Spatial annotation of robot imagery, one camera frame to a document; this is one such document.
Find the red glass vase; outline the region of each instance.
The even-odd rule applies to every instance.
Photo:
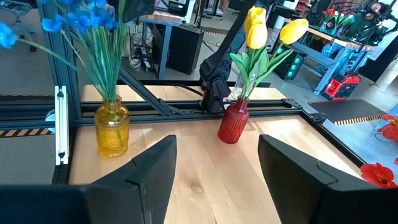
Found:
[[[218,137],[223,142],[228,144],[237,143],[249,119],[247,107],[248,100],[240,98],[238,98],[236,104],[227,107],[218,130]]]

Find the yellow glass vase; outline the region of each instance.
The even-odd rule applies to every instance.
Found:
[[[116,102],[105,100],[95,112],[94,121],[98,152],[104,157],[123,155],[129,147],[130,119],[120,96],[116,96]]]

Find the yellow tulip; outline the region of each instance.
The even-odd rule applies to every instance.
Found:
[[[243,24],[244,31],[246,35],[249,33],[250,27],[253,26],[256,22],[265,22],[266,21],[267,11],[260,7],[252,7],[248,11],[248,15],[246,16]]]
[[[306,19],[296,19],[280,30],[279,38],[284,44],[293,44],[306,33],[307,29]]]
[[[267,42],[266,22],[256,22],[246,34],[246,45],[251,49],[260,49]]]

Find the concrete floor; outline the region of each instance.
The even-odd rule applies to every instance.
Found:
[[[226,11],[223,20],[214,17],[203,19],[202,26],[214,27],[228,30],[236,16],[231,11]],[[1,22],[13,22],[14,17],[7,12],[0,14]],[[28,22],[40,28],[40,21],[37,10],[33,10],[28,15],[21,18],[22,22]],[[269,32],[272,37],[269,42],[275,39],[276,33]],[[43,43],[42,33],[34,35],[38,43]],[[217,50],[217,42],[222,42],[224,36],[205,34],[204,40],[209,43],[209,47],[202,44],[197,69],[191,74],[186,75],[175,70],[166,68],[166,79],[168,80],[199,80],[199,64]],[[0,66],[3,69],[0,75],[0,95],[52,95],[53,82],[49,69],[48,58],[42,51],[30,52],[25,44],[16,44],[12,50],[0,48]],[[398,63],[392,65],[384,72],[377,83],[371,85],[361,82],[359,87],[351,95],[351,99],[364,99],[379,109],[388,112],[398,103],[398,79],[396,71]],[[153,79],[154,75],[142,70],[135,70],[134,75],[141,79]],[[231,72],[229,80],[235,81],[237,72]],[[312,90],[319,82],[319,78],[306,70],[301,69],[294,80],[285,82],[278,76],[271,74],[264,82],[271,82],[271,87],[277,88],[288,98],[295,98],[301,103],[305,110],[310,113],[316,112],[307,102],[325,101],[324,97],[316,96]],[[86,78],[79,78],[79,85],[88,84]],[[375,154],[398,155],[398,144],[383,143],[374,137],[373,127],[377,121],[349,124],[345,126],[335,126],[326,121],[325,126],[337,135],[345,144],[356,151],[367,151],[366,160],[377,162]],[[26,138],[0,139],[0,184],[46,184],[50,183],[54,168],[54,135],[35,136]],[[396,172],[396,165],[385,164]]]

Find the desk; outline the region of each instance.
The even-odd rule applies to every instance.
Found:
[[[285,22],[290,23],[292,21],[290,19],[285,19]],[[339,50],[337,56],[334,59],[331,59],[329,57],[322,55],[322,53],[320,53],[316,50],[313,50],[310,47],[307,47],[306,45],[303,44],[307,34],[301,38],[300,42],[296,42],[291,45],[291,47],[293,49],[304,52],[312,59],[329,67],[328,70],[326,71],[326,73],[324,75],[321,75],[317,71],[311,69],[310,67],[308,67],[306,65],[302,65],[303,68],[306,68],[307,70],[313,72],[314,74],[316,74],[322,78],[314,91],[314,94],[316,94],[316,95],[319,95],[321,93],[321,91],[327,86],[327,84],[329,84],[333,73],[338,68],[338,66],[342,63],[342,59],[344,59],[345,57],[349,57],[350,60],[352,59],[352,63],[351,62],[349,63],[349,67],[350,67],[349,71],[357,72],[359,69],[359,65],[366,58],[366,54],[368,54],[368,52],[372,52],[374,50],[373,46],[365,45],[361,49],[361,51],[356,54],[356,53],[354,53],[354,51],[359,50],[361,48],[361,45],[359,45],[359,44],[355,44],[355,43],[349,42],[349,41],[335,39],[330,35],[324,34],[315,29],[312,29],[312,28],[308,28],[307,33],[312,33],[312,34],[315,34],[315,35],[322,37],[326,40],[329,40],[332,42],[332,44],[338,44],[338,45],[343,46],[343,48],[341,50]]]
[[[164,100],[199,100],[175,86],[148,86]],[[122,99],[140,100],[128,86],[118,86]],[[275,88],[256,88],[251,99],[281,99]],[[85,86],[82,101],[101,97]],[[129,150],[107,159],[97,153],[94,127],[77,131],[70,184],[88,184],[127,163],[169,134],[177,136],[177,167],[165,223],[280,223],[262,176],[257,155],[259,135],[269,134],[303,152],[359,177],[359,169],[299,116],[251,118],[238,143],[221,142],[221,120],[131,125]]]
[[[163,24],[165,25],[165,32],[163,38],[163,45],[160,55],[159,67],[157,69],[157,78],[159,80],[164,80],[166,62],[167,62],[167,52],[169,51],[170,35],[172,32],[172,26],[179,26],[182,23],[182,17],[171,15],[168,12],[154,11],[152,15],[144,15],[139,18],[140,22],[144,23],[144,28],[142,31],[142,45],[146,45],[147,40],[147,23],[152,24]]]

